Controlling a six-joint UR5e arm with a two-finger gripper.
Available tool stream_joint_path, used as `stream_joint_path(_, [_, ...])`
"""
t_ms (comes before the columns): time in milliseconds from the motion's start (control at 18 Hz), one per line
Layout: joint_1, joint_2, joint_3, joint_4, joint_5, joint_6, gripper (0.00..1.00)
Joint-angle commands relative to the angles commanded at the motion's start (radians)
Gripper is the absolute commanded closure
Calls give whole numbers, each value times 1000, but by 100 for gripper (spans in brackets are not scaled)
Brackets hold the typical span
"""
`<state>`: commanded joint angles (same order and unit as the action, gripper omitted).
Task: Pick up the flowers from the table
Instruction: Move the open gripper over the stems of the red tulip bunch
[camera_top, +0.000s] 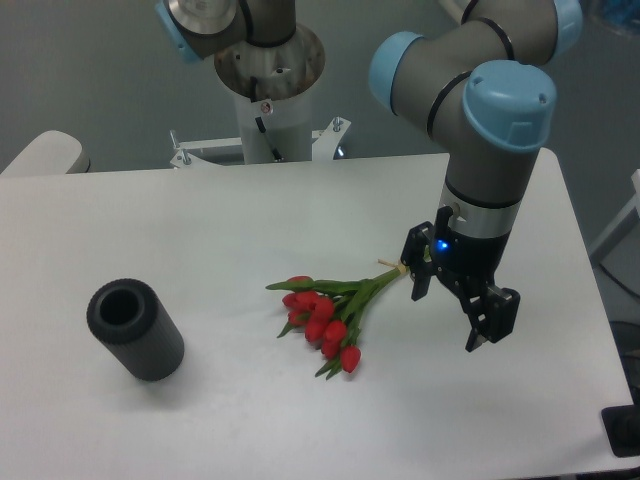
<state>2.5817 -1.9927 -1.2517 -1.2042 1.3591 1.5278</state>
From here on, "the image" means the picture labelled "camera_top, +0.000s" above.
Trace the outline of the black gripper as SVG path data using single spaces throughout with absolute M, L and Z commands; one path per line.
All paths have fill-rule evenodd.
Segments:
M 439 268 L 438 279 L 461 302 L 469 319 L 467 352 L 511 334 L 521 297 L 516 290 L 495 285 L 495 271 L 510 234 L 474 238 L 446 232 L 433 236 L 433 230 L 429 221 L 411 228 L 402 249 L 401 264 L 413 280 L 411 299 L 418 301 L 427 295 L 435 275 L 433 259 Z

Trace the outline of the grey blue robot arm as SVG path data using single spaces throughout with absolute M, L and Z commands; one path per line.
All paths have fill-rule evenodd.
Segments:
M 161 1 L 157 15 L 184 59 L 213 59 L 222 83 L 249 109 L 249 163 L 305 161 L 311 128 L 285 114 L 320 78 L 325 54 L 291 1 Z M 424 297 L 437 278 L 461 304 L 467 349 L 514 327 L 519 294 L 495 271 L 557 100 L 543 66 L 571 48 L 583 24 L 576 1 L 468 1 L 458 27 L 434 40 L 386 39 L 368 74 L 372 95 L 449 155 L 433 222 L 412 228 L 401 260 Z

